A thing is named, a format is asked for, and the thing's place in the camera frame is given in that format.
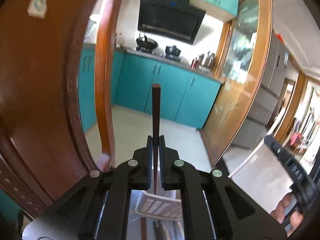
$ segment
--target range hood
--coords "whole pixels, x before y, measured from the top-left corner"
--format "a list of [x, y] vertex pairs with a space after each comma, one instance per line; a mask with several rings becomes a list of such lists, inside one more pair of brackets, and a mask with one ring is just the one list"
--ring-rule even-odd
[[189, 0], [140, 0], [138, 30], [193, 44], [205, 11]]

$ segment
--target human hand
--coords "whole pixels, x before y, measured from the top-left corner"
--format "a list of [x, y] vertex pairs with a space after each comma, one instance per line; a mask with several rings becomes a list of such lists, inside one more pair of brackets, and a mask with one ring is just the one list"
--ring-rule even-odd
[[[291, 193], [288, 193], [284, 196], [284, 198], [278, 203], [275, 210], [271, 212], [271, 216], [277, 220], [280, 224], [284, 221], [284, 209], [290, 204], [291, 201]], [[303, 215], [298, 211], [292, 213], [290, 217], [291, 230], [288, 232], [288, 236], [292, 234], [292, 232], [300, 225], [303, 220]]]

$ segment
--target cooking pot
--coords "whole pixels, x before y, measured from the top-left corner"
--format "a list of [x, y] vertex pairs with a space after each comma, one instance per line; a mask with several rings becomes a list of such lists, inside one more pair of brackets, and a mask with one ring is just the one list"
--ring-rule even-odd
[[165, 52], [166, 52], [166, 54], [170, 54], [170, 55], [178, 57], [181, 53], [181, 50], [177, 49], [177, 46], [173, 45], [172, 47], [167, 46], [165, 48]]
[[136, 39], [137, 44], [140, 47], [146, 48], [146, 49], [155, 49], [156, 47], [158, 47], [158, 43], [152, 39], [147, 38], [146, 35], [144, 35], [144, 37], [140, 37]]

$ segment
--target gas stove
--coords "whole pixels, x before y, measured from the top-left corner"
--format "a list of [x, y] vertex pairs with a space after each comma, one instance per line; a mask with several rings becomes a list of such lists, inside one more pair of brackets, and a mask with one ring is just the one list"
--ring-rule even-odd
[[172, 54], [165, 54], [165, 58], [171, 59], [172, 61], [181, 62], [181, 58], [178, 56], [174, 56]]
[[142, 52], [146, 52], [146, 53], [149, 53], [149, 54], [153, 54], [153, 50], [152, 49], [147, 49], [147, 48], [140, 47], [140, 46], [137, 46], [136, 51], [142, 51]]

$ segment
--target countertop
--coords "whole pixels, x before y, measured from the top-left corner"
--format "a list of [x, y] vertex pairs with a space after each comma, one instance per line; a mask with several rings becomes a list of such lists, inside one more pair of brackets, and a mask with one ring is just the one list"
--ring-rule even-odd
[[[93, 49], [93, 50], [95, 50], [95, 44], [94, 43], [85, 42], [83, 44], [83, 48], [84, 49]], [[206, 78], [212, 79], [212, 80], [214, 80], [214, 81], [216, 81], [216, 82], [218, 82], [220, 84], [223, 84], [222, 80], [219, 80], [218, 78], [215, 78], [215, 77], [211, 76], [210, 74], [202, 73], [200, 69], [192, 69], [190, 67], [190, 65], [187, 65], [187, 64], [181, 63], [181, 62], [177, 62], [177, 61], [173, 61], [173, 60], [169, 60], [169, 59], [167, 59], [165, 57], [161, 57], [159, 55], [149, 54], [149, 53], [146, 53], [146, 52], [136, 51], [134, 49], [123, 48], [123, 47], [115, 48], [115, 51], [128, 53], [128, 54], [132, 54], [132, 55], [137, 55], [137, 56], [141, 56], [141, 57], [146, 57], [146, 58], [150, 58], [150, 59], [154, 59], [154, 60], [157, 60], [157, 61], [160, 61], [160, 62], [163, 62], [163, 63], [167, 63], [167, 64], [170, 64], [170, 65], [182, 68], [182, 69], [186, 69], [186, 70], [188, 70], [190, 72], [199, 74], [199, 75], [204, 76]]]

